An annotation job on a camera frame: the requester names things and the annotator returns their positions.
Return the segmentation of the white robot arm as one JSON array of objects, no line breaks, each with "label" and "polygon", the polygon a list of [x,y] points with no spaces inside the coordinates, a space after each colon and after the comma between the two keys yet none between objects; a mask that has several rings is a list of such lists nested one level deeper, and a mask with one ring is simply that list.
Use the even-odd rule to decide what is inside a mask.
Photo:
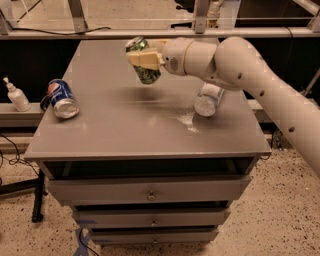
[{"label": "white robot arm", "polygon": [[149,70],[164,68],[170,74],[248,92],[320,175],[320,109],[280,79],[250,42],[241,37],[219,43],[155,39],[141,48],[141,40],[135,37],[126,43],[131,65]]}]

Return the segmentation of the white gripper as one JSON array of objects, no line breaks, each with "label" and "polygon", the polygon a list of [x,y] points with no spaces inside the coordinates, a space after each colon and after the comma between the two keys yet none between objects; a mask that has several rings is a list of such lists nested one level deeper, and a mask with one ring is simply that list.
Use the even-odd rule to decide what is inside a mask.
[{"label": "white gripper", "polygon": [[170,74],[187,76],[187,51],[193,39],[176,38],[148,39],[151,48],[127,53],[128,61],[133,66],[139,66],[150,70],[159,70],[164,65]]}]

